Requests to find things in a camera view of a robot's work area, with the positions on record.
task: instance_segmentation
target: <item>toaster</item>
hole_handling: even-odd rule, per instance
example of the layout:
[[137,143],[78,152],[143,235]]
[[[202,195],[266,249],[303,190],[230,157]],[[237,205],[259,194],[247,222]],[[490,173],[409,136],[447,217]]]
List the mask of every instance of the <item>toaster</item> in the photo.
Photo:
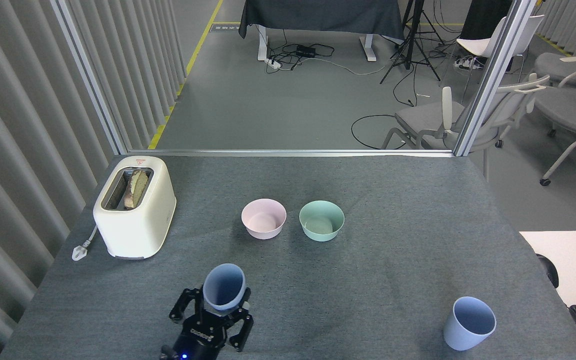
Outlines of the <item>toaster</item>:
[[[130,191],[131,176],[137,170],[147,175],[145,188],[132,205],[134,208],[126,208],[124,199]],[[176,205],[163,160],[129,156],[110,173],[94,203],[93,217],[110,255],[128,260],[146,259],[162,248]]]

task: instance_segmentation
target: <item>gray curtain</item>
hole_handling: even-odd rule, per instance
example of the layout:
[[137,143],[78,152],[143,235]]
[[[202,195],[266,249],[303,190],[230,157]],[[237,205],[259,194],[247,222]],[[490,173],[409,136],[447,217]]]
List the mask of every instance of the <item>gray curtain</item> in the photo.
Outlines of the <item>gray curtain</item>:
[[169,0],[66,2],[92,77],[54,4],[0,0],[0,351],[114,142],[146,148],[184,80]]
[[576,0],[548,0],[542,7],[540,13],[546,16],[537,34],[576,53]]

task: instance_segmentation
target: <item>table surface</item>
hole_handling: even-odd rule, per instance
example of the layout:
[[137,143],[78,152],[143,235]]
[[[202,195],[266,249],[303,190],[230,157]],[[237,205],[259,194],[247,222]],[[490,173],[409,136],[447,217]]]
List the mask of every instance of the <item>table surface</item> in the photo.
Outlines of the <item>table surface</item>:
[[[120,260],[97,238],[71,260],[94,227],[91,199],[1,360],[156,359],[181,332],[168,319],[181,291],[223,263],[246,274],[254,326],[243,353],[226,346],[220,359],[576,359],[566,306],[468,158],[162,159],[177,198],[162,249]],[[287,210],[273,239],[254,239],[241,223],[258,198]],[[324,243],[298,220],[318,199],[345,212]],[[467,351],[442,337],[461,296],[487,302],[497,318]]]

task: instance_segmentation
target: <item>plastic cup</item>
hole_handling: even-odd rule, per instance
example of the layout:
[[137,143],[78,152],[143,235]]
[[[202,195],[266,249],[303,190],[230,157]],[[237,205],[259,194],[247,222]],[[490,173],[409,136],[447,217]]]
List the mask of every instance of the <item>plastic cup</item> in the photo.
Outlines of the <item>plastic cup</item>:
[[286,209],[271,198],[259,198],[244,207],[241,221],[252,237],[261,240],[274,238],[286,222]]
[[203,300],[218,312],[236,308],[246,291],[244,271],[235,264],[221,264],[203,281]]
[[299,212],[303,232],[316,242],[327,242],[336,237],[344,220],[344,212],[330,201],[309,202]]
[[495,314],[484,301],[471,296],[455,300],[443,326],[443,339],[457,351],[473,348],[497,328]]

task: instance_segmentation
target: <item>bread slice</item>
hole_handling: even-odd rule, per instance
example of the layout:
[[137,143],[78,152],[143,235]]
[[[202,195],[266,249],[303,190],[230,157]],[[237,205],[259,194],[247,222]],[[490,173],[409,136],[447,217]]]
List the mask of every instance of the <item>bread slice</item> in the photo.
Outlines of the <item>bread slice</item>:
[[123,197],[123,205],[126,210],[132,210],[137,207],[139,200],[144,194],[144,189],[146,189],[146,184],[148,183],[148,175],[143,170],[135,170],[130,176],[130,182],[128,183],[128,189],[126,189],[126,194]]

